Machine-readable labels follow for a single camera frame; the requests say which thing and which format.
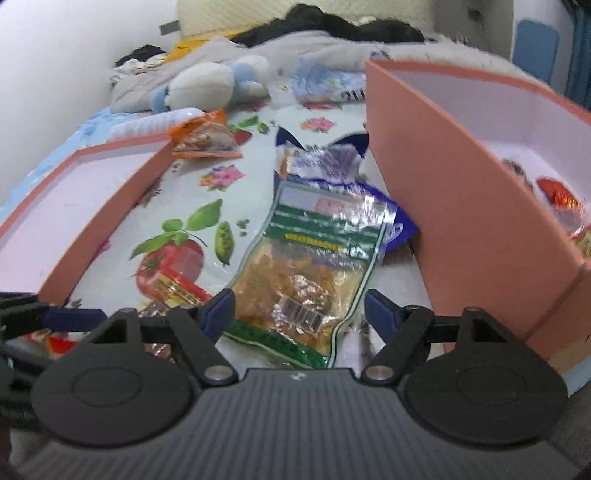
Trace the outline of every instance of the candy wrapper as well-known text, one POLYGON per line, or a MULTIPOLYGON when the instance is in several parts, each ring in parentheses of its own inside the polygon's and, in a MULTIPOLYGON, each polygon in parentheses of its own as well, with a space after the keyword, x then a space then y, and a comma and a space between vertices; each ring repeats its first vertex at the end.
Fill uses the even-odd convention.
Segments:
MULTIPOLYGON (((275 138, 275 144, 277 146, 278 151, 278 164, 277 170, 275 172, 276 191, 281 180, 287 179, 289 181, 307 184, 309 186, 319 188, 322 190, 328 190, 330 192, 347 193, 359 197, 371 196, 377 201, 387 204, 389 214, 388 224, 390 226, 390 228, 386 232, 384 239, 387 251, 398 248, 400 245, 406 243, 410 238, 412 238, 414 235, 418 233, 418 227, 395 201, 390 199, 386 194, 384 194, 374 186, 371 186, 364 182, 354 181, 355 177, 359 173, 358 166, 356 168, 355 175, 352 175, 352 171, 349 172, 349 175, 346 175, 346 166, 344 168, 340 168, 338 170, 339 174, 341 175, 341 177, 346 177, 347 180, 334 180, 334 178, 337 176, 335 174, 332 174, 334 170, 331 170, 324 166, 321 162, 322 158, 315 155, 314 159, 318 160, 317 164, 319 165, 317 168, 316 166, 314 166, 314 168, 316 169, 315 173, 319 173, 320 175, 317 177, 308 176, 308 174, 312 174, 312 168, 299 168, 296 164, 293 166, 293 168, 290 169, 288 161, 285 160, 286 151, 290 151, 294 148, 298 149, 299 151, 304 151, 301 144, 290 132, 288 132, 284 128, 279 128, 277 136, 275 138)), ((369 135, 348 135, 347 137, 344 137, 340 140, 337 140, 335 143, 330 144, 328 147, 322 149, 314 147, 312 149, 312 152, 330 151, 332 148, 344 146, 347 146, 349 150, 354 149, 359 158, 362 158, 363 156, 365 156, 365 153, 369 146, 369 135)))
POLYGON ((82 333, 61 333, 43 329, 25 335, 24 339, 43 348, 49 358, 59 359, 78 345, 83 339, 83 335, 82 333))
POLYGON ((341 183, 355 181, 359 166, 369 145, 368 134, 348 135, 326 147, 304 149, 284 128, 275 137, 277 147, 276 171, 282 179, 297 176, 302 179, 324 179, 341 183))
POLYGON ((301 367, 331 367, 339 330, 383 253, 388 205, 282 182, 232 283, 228 336, 301 367))
POLYGON ((591 209, 567 187, 554 179, 539 178, 538 187, 546 196, 560 225, 586 258, 591 258, 591 209))
POLYGON ((175 158, 240 158, 242 153, 228 129, 223 110, 215 110, 172 127, 168 133, 177 142, 175 158))
POLYGON ((365 100, 366 77, 302 60, 291 88, 300 103, 365 100))

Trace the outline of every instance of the bedsheet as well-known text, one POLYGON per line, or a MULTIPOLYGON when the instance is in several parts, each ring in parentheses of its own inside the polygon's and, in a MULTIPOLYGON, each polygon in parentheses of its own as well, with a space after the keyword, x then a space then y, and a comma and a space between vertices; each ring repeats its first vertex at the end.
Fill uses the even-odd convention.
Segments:
POLYGON ((0 225, 40 181, 47 177, 75 151, 105 143, 111 135, 111 127, 113 125, 121 124, 137 117, 137 113, 111 113, 109 108, 103 108, 87 121, 80 124, 68 140, 41 160, 37 168, 31 170, 25 179, 8 194, 6 203, 0 207, 0 225))
MULTIPOLYGON (((125 306, 142 309, 154 295, 156 284, 152 279, 157 270, 170 264, 178 266, 183 258, 200 255, 203 267, 196 271, 185 264, 184 278, 210 294, 224 288, 237 272, 271 207, 277 128, 291 131, 303 145, 325 145, 345 135, 364 132, 363 103, 310 108, 313 109, 293 105, 275 110, 261 103, 229 115, 230 123, 241 124, 252 132, 252 138, 242 146, 243 158, 174 162, 100 250, 72 292, 70 305, 101 308, 109 315, 125 306), (215 226, 199 231, 189 228, 195 212, 212 204, 218 205, 219 223, 228 223, 234 239, 233 252, 224 262, 216 258, 214 251, 215 226), (186 228, 191 235, 181 246, 170 245, 167 247, 170 251, 161 251, 158 255, 145 254, 138 248, 143 242, 165 233, 173 224, 175 228, 186 228)), ((362 172, 371 183, 384 188, 371 156, 363 162, 362 172)), ((430 305, 418 265, 406 247, 396 251, 388 259, 388 265, 374 271, 370 286, 379 288, 401 304, 430 305)), ((337 350, 336 365, 352 367, 359 372, 371 352, 382 345, 374 333, 369 340, 358 330, 345 336, 337 350)), ((249 367, 281 363, 262 349, 228 338, 222 338, 217 348, 241 373, 249 367)))
POLYGON ((295 69, 304 59, 333 70, 362 72, 366 61, 375 53, 386 52, 393 60, 418 60, 485 70, 540 83, 507 59, 476 48, 456 43, 353 42, 334 38, 322 31, 305 31, 284 35, 252 48, 238 45, 223 37, 214 37, 202 47, 180 60, 162 65, 154 72, 132 75, 113 88, 113 112, 141 112, 150 109, 155 88, 175 78, 184 69, 197 63, 212 61, 230 63, 247 55, 260 55, 269 61, 270 76, 277 70, 295 69))

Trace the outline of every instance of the stuffed toy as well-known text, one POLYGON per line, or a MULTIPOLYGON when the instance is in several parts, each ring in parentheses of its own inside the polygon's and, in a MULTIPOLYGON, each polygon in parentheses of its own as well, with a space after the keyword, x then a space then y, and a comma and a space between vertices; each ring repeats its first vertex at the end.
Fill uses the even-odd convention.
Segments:
POLYGON ((154 113, 194 107, 210 112, 269 95, 269 62, 252 55, 228 65, 197 63, 179 73, 170 83, 152 93, 154 113))

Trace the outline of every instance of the open cardboard box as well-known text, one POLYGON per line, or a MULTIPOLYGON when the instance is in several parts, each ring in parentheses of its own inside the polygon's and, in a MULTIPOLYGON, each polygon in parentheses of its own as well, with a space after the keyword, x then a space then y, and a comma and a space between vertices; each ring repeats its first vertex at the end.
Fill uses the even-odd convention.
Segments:
POLYGON ((435 311, 483 307, 561 372, 591 355, 591 264, 541 192, 500 161, 591 199, 591 114, 477 70, 385 60, 367 76, 370 148, 421 229, 414 248, 435 311))
POLYGON ((99 248, 170 166, 167 134, 79 150, 0 225, 0 291, 61 306, 99 248))

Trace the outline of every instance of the gray blanket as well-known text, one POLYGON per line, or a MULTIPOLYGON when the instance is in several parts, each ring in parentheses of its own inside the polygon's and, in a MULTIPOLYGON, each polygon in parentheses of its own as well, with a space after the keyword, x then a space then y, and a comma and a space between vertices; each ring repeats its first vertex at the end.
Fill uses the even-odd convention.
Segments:
POLYGON ((182 59, 166 63, 154 72, 123 78, 113 88, 111 112, 150 110, 152 91, 197 63, 228 63, 247 55, 260 55, 269 61, 270 69, 274 72, 290 61, 295 62, 297 57, 302 57, 336 70, 361 72, 372 52, 383 50, 384 47, 383 43, 334 38, 322 31, 292 33, 253 48, 235 44, 227 38, 214 37, 182 59))

